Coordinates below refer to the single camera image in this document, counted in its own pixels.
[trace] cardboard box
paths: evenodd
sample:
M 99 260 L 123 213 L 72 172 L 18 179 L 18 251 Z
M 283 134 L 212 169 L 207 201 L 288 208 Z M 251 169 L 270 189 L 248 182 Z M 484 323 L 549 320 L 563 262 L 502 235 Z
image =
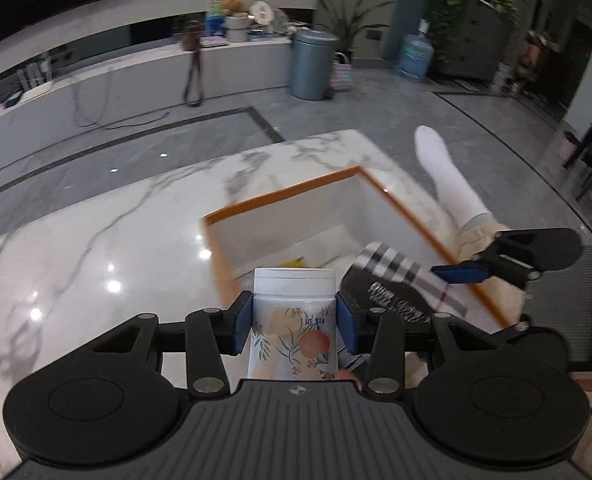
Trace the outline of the cardboard box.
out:
M 256 267 L 303 258 L 307 267 L 343 275 L 361 250 L 379 241 L 425 267 L 455 263 L 415 216 L 360 166 L 236 203 L 204 219 L 205 240 L 223 304 L 252 290 Z M 465 319 L 495 332 L 509 326 L 476 285 L 456 285 Z

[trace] black cable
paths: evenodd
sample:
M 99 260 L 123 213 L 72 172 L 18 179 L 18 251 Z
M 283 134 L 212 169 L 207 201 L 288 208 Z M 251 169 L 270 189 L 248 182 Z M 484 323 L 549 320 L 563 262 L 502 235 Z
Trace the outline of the black cable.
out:
M 107 113 L 107 108 L 109 107 L 109 94 L 112 89 L 112 75 L 113 75 L 112 73 L 113 72 L 114 72 L 114 69 L 112 69 L 112 68 L 109 68 L 109 70 L 107 71 L 107 84 L 105 85 L 105 103 L 103 104 L 103 108 L 100 112 L 100 115 L 98 116 L 98 119 L 95 121 L 91 121 L 82 112 L 82 110 L 80 108 L 80 81 L 78 79 L 76 79 L 74 76 L 70 76 L 74 80 L 74 82 L 70 86 L 71 86 L 72 97 L 74 99 L 75 114 L 78 115 L 78 117 L 86 120 L 87 123 L 89 123 L 89 124 L 78 124 L 78 121 L 76 121 L 76 119 L 74 118 L 74 124 L 76 124 L 76 126 L 78 126 L 79 128 L 88 128 L 89 126 L 96 126 L 105 117 L 105 114 Z
M 136 123 L 136 124 L 121 124 L 120 126 L 112 126 L 111 128 L 108 128 L 107 126 L 105 126 L 105 130 L 117 130 L 118 128 L 127 128 L 129 126 L 144 126 L 145 124 L 151 124 L 151 123 L 155 123 L 156 121 L 159 121 L 161 119 L 164 119 L 165 117 L 167 117 L 169 115 L 169 112 L 165 112 L 164 114 L 162 114 L 160 117 L 156 118 L 156 119 L 152 119 L 151 121 L 147 121 L 145 123 Z

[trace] floor stripe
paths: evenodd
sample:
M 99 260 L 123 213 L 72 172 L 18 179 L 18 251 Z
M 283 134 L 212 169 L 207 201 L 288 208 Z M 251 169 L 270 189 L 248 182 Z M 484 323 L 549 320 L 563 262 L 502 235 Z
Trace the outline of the floor stripe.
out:
M 504 140 L 502 140 L 498 135 L 494 134 L 489 128 L 487 128 L 486 126 L 484 126 L 484 124 L 482 124 L 480 121 L 474 119 L 473 117 L 471 117 L 471 115 L 469 115 L 466 111 L 462 110 L 460 107 L 458 107 L 458 105 L 453 104 L 451 101 L 449 101 L 446 97 L 444 97 L 445 93 L 440 93 L 440 92 L 432 92 L 436 97 L 439 97 L 440 99 L 442 99 L 445 103 L 449 104 L 450 106 L 454 107 L 456 110 L 458 110 L 461 114 L 463 114 L 464 116 L 466 116 L 468 119 L 474 121 L 474 123 L 476 123 L 478 126 L 480 126 L 484 131 L 486 131 L 488 134 L 490 134 L 490 136 L 492 136 L 494 139 L 498 140 L 498 142 L 502 143 L 505 148 L 507 148 L 508 150 L 510 150 L 515 156 L 517 156 L 522 162 L 524 162 L 529 169 L 531 169 L 531 171 L 533 171 L 535 174 L 537 174 L 540 179 L 547 184 L 547 186 L 549 186 L 549 188 L 557 194 L 558 198 L 560 198 L 560 200 L 562 200 L 567 207 L 573 212 L 573 214 L 575 214 L 578 217 L 578 220 L 580 220 L 583 225 L 588 229 L 588 231 L 592 234 L 592 228 L 591 226 L 589 226 L 584 219 L 582 218 L 582 216 L 580 215 L 580 213 L 578 213 L 575 209 L 575 207 L 573 207 L 573 205 L 565 198 L 562 196 L 562 194 L 559 192 L 559 190 L 557 190 L 553 184 L 551 184 L 544 176 L 543 174 L 540 173 L 540 171 L 538 171 L 530 162 L 527 161 L 527 159 L 525 159 L 520 153 L 518 153 L 516 150 L 514 150 L 509 144 L 507 144 Z M 533 112 L 532 110 L 530 110 L 531 113 L 533 113 L 536 117 L 538 117 L 538 119 L 540 119 L 541 121 L 543 121 L 543 123 L 546 124 L 546 121 L 539 117 L 537 113 Z
M 2 186 L 0 186 L 0 193 L 34 176 L 40 175 L 41 173 L 45 173 L 46 171 L 52 170 L 53 168 L 58 168 L 63 164 L 67 164 L 72 160 L 76 160 L 77 158 L 82 158 L 84 156 L 91 155 L 92 153 L 100 152 L 101 150 L 106 150 L 107 148 L 112 148 L 114 146 L 124 144 L 125 142 L 129 142 L 130 140 L 140 139 L 141 137 L 147 137 L 153 134 L 164 132 L 165 130 L 170 130 L 172 128 L 186 126 L 188 124 L 202 123 L 204 121 L 210 121 L 212 119 L 220 119 L 222 117 L 229 117 L 239 114 L 249 115 L 253 122 L 256 123 L 261 128 L 261 130 L 269 137 L 269 140 L 271 140 L 271 142 L 284 142 L 285 139 L 283 139 L 282 136 L 278 134 L 278 132 L 273 131 L 271 124 L 269 124 L 268 121 L 264 117 L 262 117 L 262 115 L 260 115 L 257 110 L 255 110 L 255 108 L 232 108 L 231 110 L 224 110 L 222 112 L 214 112 L 212 114 L 191 117 L 188 119 L 175 121 L 173 123 L 161 124 L 160 126 L 155 126 L 154 128 L 149 128 L 147 130 L 135 132 L 124 137 L 119 137 L 117 139 L 108 140 L 107 142 L 102 142 L 100 144 L 97 144 L 96 146 L 92 146 L 91 148 L 87 148 L 85 150 L 81 150 L 80 152 L 72 153 L 71 155 L 64 156 L 62 158 L 59 158 L 58 160 L 54 160 L 53 162 L 45 164 L 40 168 L 36 168 L 35 170 L 30 171 L 29 173 L 22 174 L 21 176 L 16 177 L 15 179 L 10 180 L 9 182 L 6 182 Z
M 253 106 L 247 108 L 247 114 L 252 118 L 254 123 L 258 124 L 258 127 L 271 139 L 272 142 L 285 142 L 285 139 L 281 136 L 278 128 L 271 126 L 271 123 L 260 115 L 260 112 Z
M 552 128 L 555 129 L 555 127 L 552 124 L 547 123 L 542 117 L 540 117 L 535 111 L 533 111 L 531 108 L 529 108 L 523 101 L 521 101 L 520 99 L 518 99 L 518 97 L 515 97 L 514 99 L 519 102 L 519 104 L 523 105 L 525 108 L 527 108 L 527 110 L 529 110 L 532 114 L 538 116 L 538 118 L 540 118 L 543 122 L 545 122 L 546 124 L 548 124 L 549 126 L 551 126 Z M 525 99 L 527 101 L 529 101 L 531 104 L 533 104 L 535 107 L 539 108 L 540 110 L 542 110 L 545 114 L 547 114 L 549 117 L 551 117 L 554 121 L 556 121 L 556 123 L 560 124 L 562 123 L 562 119 L 558 119 L 556 116 L 554 116 L 551 112 L 549 112 L 546 108 L 541 107 L 537 102 L 532 101 L 531 99 L 525 97 Z

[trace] dresser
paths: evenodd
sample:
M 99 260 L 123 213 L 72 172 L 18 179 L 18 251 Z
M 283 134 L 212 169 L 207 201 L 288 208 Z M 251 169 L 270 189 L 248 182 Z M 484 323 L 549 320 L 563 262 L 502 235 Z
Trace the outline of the dresser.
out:
M 469 0 L 457 32 L 447 49 L 445 75 L 493 79 L 511 33 L 506 17 L 480 0 Z

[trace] decoration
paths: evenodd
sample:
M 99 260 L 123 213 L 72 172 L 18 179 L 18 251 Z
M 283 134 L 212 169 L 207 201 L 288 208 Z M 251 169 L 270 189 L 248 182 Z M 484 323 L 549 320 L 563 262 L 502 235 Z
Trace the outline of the decoration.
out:
M 365 30 L 366 28 L 389 27 L 386 23 L 369 23 L 368 25 L 362 25 L 367 15 L 376 9 L 381 9 L 382 7 L 396 3 L 395 0 L 389 0 L 362 10 L 361 5 L 365 0 L 357 0 L 353 8 L 348 12 L 344 0 L 341 1 L 340 8 L 333 5 L 330 0 L 318 0 L 318 2 L 327 14 L 329 14 L 331 25 L 327 28 L 329 28 L 332 34 L 338 36 L 338 51 L 345 54 L 349 59 L 352 57 L 351 51 L 353 49 L 353 43 L 362 30 Z
M 225 17 L 239 16 L 242 12 L 248 14 L 247 10 L 256 1 L 258 0 L 207 0 L 205 36 L 224 36 L 226 34 L 226 29 L 223 27 Z
M 255 2 L 249 7 L 249 15 L 258 25 L 269 25 L 275 16 L 271 5 L 267 2 Z

